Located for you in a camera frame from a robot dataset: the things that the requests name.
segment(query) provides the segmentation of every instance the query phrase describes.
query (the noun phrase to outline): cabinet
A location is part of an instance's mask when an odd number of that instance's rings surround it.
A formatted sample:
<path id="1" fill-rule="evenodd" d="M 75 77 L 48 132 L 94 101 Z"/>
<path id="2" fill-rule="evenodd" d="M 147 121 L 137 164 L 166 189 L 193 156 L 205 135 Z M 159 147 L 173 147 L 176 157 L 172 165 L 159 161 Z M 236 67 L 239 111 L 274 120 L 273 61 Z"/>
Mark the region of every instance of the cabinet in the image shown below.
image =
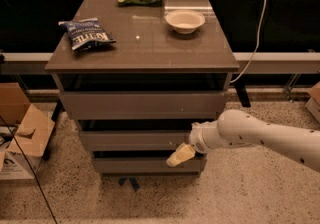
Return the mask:
<path id="1" fill-rule="evenodd" d="M 167 12 L 188 8 L 206 17 L 180 35 Z M 177 167 L 166 159 L 187 140 L 193 122 L 215 119 L 237 62 L 208 0 L 165 0 L 161 6 L 119 7 L 84 0 L 74 19 L 97 17 L 117 42 L 73 52 L 65 34 L 46 70 L 79 129 L 95 170 L 104 175 L 200 175 L 205 155 Z"/>

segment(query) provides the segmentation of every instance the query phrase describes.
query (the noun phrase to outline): floor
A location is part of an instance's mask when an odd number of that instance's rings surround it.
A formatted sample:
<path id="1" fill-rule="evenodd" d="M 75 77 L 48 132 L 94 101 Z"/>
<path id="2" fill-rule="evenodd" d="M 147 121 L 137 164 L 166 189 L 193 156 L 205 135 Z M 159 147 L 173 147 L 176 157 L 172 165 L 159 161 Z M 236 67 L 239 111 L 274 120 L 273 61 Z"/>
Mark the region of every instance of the floor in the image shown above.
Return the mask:
<path id="1" fill-rule="evenodd" d="M 251 108 L 233 92 L 227 109 L 267 122 L 320 129 L 306 94 L 249 91 Z M 50 114 L 52 104 L 37 104 Z M 217 149 L 196 177 L 138 177 L 140 189 L 97 174 L 75 125 L 61 112 L 38 177 L 58 223 L 320 223 L 320 173 L 262 146 Z M 34 180 L 0 181 L 0 223 L 54 223 Z"/>

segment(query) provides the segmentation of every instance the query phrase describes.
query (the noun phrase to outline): power cable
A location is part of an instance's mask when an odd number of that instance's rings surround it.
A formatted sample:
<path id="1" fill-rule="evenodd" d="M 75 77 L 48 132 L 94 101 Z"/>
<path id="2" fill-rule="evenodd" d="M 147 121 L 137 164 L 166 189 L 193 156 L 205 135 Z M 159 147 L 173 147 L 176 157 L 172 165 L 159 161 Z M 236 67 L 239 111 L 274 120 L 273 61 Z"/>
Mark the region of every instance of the power cable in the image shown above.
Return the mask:
<path id="1" fill-rule="evenodd" d="M 236 81 L 238 81 L 238 79 L 246 72 L 246 70 L 248 69 L 248 67 L 250 66 L 253 57 L 256 55 L 257 50 L 259 48 L 260 45 L 260 31 L 261 31 L 261 24 L 264 18 L 264 13 L 266 10 L 266 6 L 267 6 L 267 0 L 263 0 L 263 7 L 262 7 L 262 12 L 261 12 L 261 16 L 260 16 L 260 21 L 259 21 L 259 25 L 258 25 L 258 30 L 257 30 L 257 43 L 256 43 L 256 48 L 253 51 L 253 53 L 251 54 L 251 57 L 247 63 L 247 65 L 244 67 L 244 69 L 241 71 L 241 73 L 233 80 L 230 81 L 230 83 L 234 83 Z"/>

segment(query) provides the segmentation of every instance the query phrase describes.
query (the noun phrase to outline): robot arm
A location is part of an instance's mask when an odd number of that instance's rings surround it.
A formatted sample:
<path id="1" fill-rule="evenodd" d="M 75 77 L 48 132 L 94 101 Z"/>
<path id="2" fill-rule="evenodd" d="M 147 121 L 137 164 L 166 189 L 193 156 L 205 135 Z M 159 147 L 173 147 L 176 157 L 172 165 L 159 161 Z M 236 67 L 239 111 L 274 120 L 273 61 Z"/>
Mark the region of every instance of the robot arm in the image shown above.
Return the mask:
<path id="1" fill-rule="evenodd" d="M 320 131 L 263 122 L 240 110 L 227 110 L 214 122 L 195 123 L 187 144 L 177 148 L 167 164 L 176 166 L 215 148 L 265 146 L 320 172 Z"/>

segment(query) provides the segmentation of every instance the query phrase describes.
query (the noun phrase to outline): white bowl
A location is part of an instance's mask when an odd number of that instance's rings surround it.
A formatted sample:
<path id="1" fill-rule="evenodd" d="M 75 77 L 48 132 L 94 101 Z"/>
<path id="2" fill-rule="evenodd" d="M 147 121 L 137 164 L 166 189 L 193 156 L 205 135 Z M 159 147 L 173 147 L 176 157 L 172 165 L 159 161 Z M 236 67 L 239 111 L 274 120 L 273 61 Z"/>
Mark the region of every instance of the white bowl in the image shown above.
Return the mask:
<path id="1" fill-rule="evenodd" d="M 175 10 L 169 12 L 166 21 L 180 34 L 191 34 L 201 27 L 206 19 L 202 13 L 192 10 Z"/>

